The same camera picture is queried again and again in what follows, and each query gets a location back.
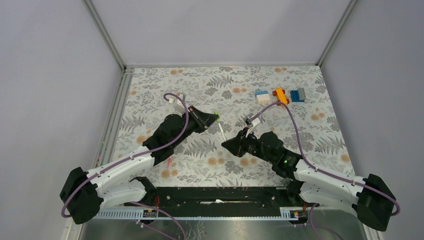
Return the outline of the white green marker pen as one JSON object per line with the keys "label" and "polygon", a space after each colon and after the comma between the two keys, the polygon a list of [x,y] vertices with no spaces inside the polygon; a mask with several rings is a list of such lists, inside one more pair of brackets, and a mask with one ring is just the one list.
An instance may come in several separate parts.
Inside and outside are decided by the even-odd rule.
{"label": "white green marker pen", "polygon": [[225,137],[225,133],[224,133],[224,130],[223,130],[223,128],[222,128],[222,125],[221,125],[220,121],[218,121],[218,122],[217,122],[217,124],[218,124],[219,130],[220,130],[220,133],[221,133],[221,135],[222,135],[222,137],[223,137],[223,140],[224,140],[224,142],[225,142],[227,139],[226,139],[226,137]]}

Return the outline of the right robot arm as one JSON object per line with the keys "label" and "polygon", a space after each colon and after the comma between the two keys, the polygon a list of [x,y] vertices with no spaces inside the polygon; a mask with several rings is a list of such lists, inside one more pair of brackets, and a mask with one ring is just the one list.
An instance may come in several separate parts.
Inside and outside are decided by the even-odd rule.
{"label": "right robot arm", "polygon": [[374,230],[387,230],[396,198],[381,177],[342,174],[308,165],[300,154],[285,148],[272,131],[256,138],[244,128],[221,145],[236,157],[250,154],[264,160],[278,176],[291,179],[286,193],[291,205],[306,202],[329,206],[357,217]]}

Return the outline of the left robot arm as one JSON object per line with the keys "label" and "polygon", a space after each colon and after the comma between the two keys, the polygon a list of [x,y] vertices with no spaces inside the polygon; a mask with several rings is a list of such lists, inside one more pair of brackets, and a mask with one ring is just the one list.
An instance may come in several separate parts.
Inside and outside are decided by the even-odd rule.
{"label": "left robot arm", "polygon": [[150,169],[174,154],[174,149],[192,133],[200,134],[211,127],[218,114],[206,113],[194,106],[182,115],[169,114],[136,150],[90,170],[81,167],[70,171],[59,194],[64,203],[62,216],[83,224],[104,208],[140,202],[144,206],[155,200],[154,186],[145,178],[123,180],[138,171]]}

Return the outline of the blue white toy block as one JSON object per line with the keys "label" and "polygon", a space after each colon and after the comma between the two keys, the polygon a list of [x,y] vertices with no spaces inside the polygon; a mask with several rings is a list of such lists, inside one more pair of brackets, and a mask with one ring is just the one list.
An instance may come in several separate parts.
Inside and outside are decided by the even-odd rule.
{"label": "blue white toy block", "polygon": [[268,91],[257,91],[254,96],[259,104],[268,104],[271,101]]}

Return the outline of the orange toy car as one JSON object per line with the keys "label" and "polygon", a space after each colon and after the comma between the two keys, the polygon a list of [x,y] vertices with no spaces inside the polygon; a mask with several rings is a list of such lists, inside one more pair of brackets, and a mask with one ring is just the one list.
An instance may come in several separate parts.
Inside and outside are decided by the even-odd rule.
{"label": "orange toy car", "polygon": [[282,88],[276,88],[272,95],[277,98],[277,100],[285,105],[290,103],[290,100],[285,96],[285,90]]}

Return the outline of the floral patterned table mat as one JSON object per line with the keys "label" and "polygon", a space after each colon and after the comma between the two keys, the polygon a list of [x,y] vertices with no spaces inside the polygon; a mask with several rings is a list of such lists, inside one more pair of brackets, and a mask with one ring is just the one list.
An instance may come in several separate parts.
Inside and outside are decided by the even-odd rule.
{"label": "floral patterned table mat", "polygon": [[[289,104],[273,96],[285,90]],[[292,102],[290,91],[304,88],[305,102]],[[255,92],[268,91],[270,102],[260,104]],[[314,164],[344,174],[354,168],[327,87],[318,66],[237,66],[136,68],[132,75],[113,160],[137,149],[175,109],[165,93],[183,93],[189,106],[218,112],[226,139],[245,127],[245,118],[259,114],[255,135],[274,132],[284,146],[303,150]],[[271,165],[246,154],[233,156],[221,146],[218,123],[194,133],[179,144],[168,160],[138,171],[157,187],[281,186]]]}

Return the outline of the blue grey toy block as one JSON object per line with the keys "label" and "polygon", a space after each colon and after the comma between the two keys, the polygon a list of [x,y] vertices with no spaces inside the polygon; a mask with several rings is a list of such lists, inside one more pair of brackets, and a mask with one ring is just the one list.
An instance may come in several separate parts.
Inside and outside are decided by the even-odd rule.
{"label": "blue grey toy block", "polygon": [[304,103],[306,100],[305,89],[300,87],[297,90],[291,90],[290,99],[294,103]]}

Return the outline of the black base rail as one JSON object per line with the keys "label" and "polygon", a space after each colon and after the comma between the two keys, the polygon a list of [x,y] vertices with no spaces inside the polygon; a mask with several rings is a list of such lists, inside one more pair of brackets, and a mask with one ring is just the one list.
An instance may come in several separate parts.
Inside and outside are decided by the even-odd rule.
{"label": "black base rail", "polygon": [[288,193],[284,187],[157,187],[149,191],[141,204],[167,210],[190,213],[223,210],[241,212],[258,208],[310,207],[300,197]]}

